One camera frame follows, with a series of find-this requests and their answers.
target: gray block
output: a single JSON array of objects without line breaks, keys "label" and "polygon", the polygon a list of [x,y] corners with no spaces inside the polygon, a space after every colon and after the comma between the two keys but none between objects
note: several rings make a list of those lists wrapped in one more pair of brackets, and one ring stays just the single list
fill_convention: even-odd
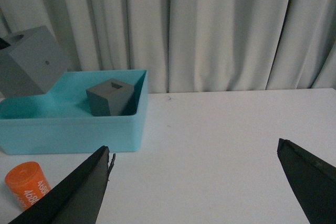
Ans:
[{"label": "gray block", "polygon": [[10,34],[0,50],[0,91],[5,97],[45,94],[70,60],[46,26]]},{"label": "gray block", "polygon": [[91,114],[122,115],[134,93],[134,86],[110,79],[86,90]]}]

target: white tabletop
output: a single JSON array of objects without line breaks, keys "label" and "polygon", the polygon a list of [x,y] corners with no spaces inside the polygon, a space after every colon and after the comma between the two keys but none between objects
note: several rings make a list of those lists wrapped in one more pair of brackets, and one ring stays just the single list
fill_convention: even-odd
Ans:
[{"label": "white tabletop", "polygon": [[[308,223],[279,138],[336,165],[333,89],[150,94],[142,147],[118,153],[97,223]],[[89,154],[0,152],[0,222],[21,213],[4,184],[37,161],[51,187]]]}]

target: orange cylinder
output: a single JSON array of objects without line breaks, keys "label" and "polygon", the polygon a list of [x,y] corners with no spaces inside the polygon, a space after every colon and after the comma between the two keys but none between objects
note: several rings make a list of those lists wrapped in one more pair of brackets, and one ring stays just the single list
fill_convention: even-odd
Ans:
[{"label": "orange cylinder", "polygon": [[14,167],[5,177],[5,183],[23,210],[28,209],[50,191],[50,186],[36,162]]}]

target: white curtain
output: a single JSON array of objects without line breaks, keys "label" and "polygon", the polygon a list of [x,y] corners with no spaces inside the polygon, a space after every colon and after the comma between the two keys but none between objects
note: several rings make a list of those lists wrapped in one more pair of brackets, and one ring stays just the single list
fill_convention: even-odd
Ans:
[{"label": "white curtain", "polygon": [[72,69],[148,69],[151,93],[336,88],[336,0],[0,0]]}]

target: printed number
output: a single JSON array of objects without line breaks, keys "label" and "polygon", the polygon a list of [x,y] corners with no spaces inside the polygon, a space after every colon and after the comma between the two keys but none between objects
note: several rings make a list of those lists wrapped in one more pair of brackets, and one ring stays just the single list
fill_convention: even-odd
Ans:
[{"label": "printed number", "polygon": [[25,196],[31,205],[35,204],[38,201],[38,197],[35,193],[33,193],[33,190],[25,191]]},{"label": "printed number", "polygon": [[16,200],[19,202],[20,206],[21,206],[22,208],[26,208],[27,205],[26,205],[25,202],[21,199],[21,197],[20,197],[18,194],[16,194],[16,193],[13,193],[13,194],[14,194],[14,197],[16,198]]},{"label": "printed number", "polygon": [[43,183],[43,180],[38,182],[38,189],[40,189],[43,196],[45,196],[49,192],[47,186]]}]

